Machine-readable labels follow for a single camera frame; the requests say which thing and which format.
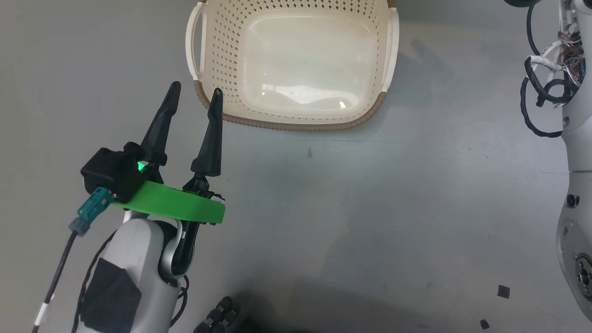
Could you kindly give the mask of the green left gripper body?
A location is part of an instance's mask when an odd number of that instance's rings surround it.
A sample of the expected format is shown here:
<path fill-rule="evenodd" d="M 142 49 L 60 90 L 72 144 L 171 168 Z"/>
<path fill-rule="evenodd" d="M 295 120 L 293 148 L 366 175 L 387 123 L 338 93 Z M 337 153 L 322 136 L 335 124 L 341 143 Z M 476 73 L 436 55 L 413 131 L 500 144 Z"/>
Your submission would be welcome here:
<path fill-rule="evenodd" d="M 148 215 L 209 224 L 222 223 L 226 211 L 225 202 L 220 199 L 211 200 L 149 181 L 142 184 L 129 202 L 113 204 Z"/>

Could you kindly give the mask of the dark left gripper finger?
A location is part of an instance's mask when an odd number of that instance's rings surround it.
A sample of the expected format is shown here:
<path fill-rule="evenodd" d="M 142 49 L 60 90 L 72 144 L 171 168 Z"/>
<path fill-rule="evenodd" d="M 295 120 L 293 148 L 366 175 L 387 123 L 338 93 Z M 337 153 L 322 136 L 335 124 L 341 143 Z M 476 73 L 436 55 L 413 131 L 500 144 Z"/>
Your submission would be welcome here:
<path fill-rule="evenodd" d="M 190 171 L 194 173 L 183 186 L 185 192 L 210 197 L 208 177 L 218 177 L 222 169 L 222 131 L 224 94 L 215 88 L 207 112 L 209 125 L 201 144 L 198 156 L 192 161 Z"/>
<path fill-rule="evenodd" d="M 146 180 L 152 183 L 164 182 L 160 174 L 160 166 L 167 163 L 166 145 L 172 117 L 178 110 L 181 89 L 180 82 L 171 83 L 140 145 L 145 152 L 143 160 L 147 162 L 143 173 Z"/>

